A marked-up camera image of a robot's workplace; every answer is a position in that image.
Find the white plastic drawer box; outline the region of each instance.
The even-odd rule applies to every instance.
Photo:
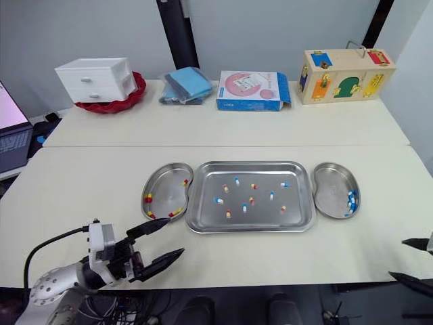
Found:
[[[137,89],[127,58],[77,59],[55,71],[74,103],[125,100]]]

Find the red bowl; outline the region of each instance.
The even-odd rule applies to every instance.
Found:
[[[137,90],[130,93],[126,100],[115,100],[111,103],[75,103],[75,105],[90,112],[100,114],[117,113],[131,108],[142,99],[144,90],[146,89],[146,82],[141,74],[133,71],[133,75],[137,84]]]

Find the keyboard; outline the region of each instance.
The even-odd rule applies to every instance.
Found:
[[[0,138],[0,154],[24,147],[29,133],[25,131]]]

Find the drawer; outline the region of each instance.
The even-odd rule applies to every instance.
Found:
[[[67,88],[66,90],[74,103],[106,103],[127,98],[117,87]]]
[[[103,70],[57,70],[65,88],[117,87],[116,79],[110,69]]]

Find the stainless steel tray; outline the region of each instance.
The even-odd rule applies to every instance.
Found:
[[[314,224],[310,181],[296,162],[207,162],[191,190],[186,222],[195,232],[304,232]]]
[[[188,205],[188,188],[192,179],[191,167],[181,162],[159,168],[150,176],[143,189],[141,212],[151,220],[171,217],[174,221],[180,218]],[[152,195],[151,202],[145,201],[148,194]]]
[[[355,177],[346,167],[333,162],[317,165],[313,185],[316,207],[324,215],[347,219],[358,212],[361,192]]]

